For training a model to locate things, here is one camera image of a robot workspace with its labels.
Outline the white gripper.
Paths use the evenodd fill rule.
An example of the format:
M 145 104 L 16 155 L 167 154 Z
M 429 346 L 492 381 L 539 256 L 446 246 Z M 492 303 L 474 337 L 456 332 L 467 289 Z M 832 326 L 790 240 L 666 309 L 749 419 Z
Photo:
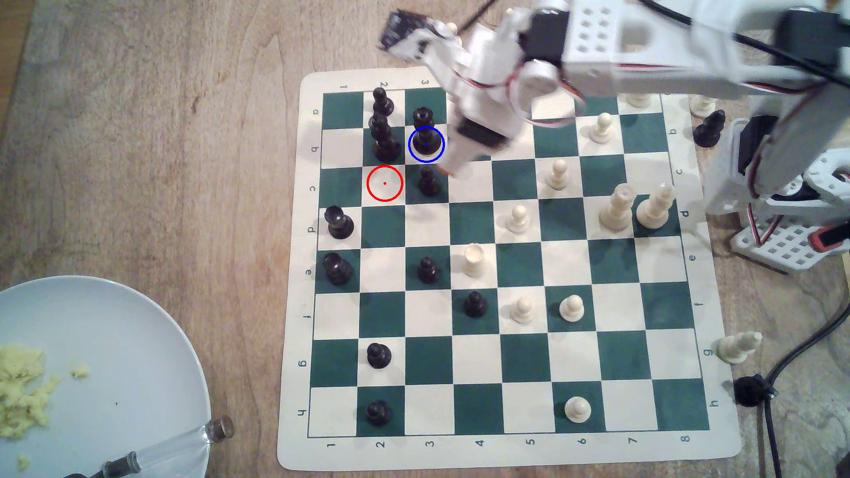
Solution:
M 525 128 L 524 115 L 512 106 L 510 93 L 518 95 L 515 72 L 524 63 L 520 34 L 530 27 L 532 10 L 509 9 L 498 27 L 475 25 L 456 57 L 452 77 L 455 110 L 452 135 L 440 172 L 456 177 L 469 162 L 504 150 Z

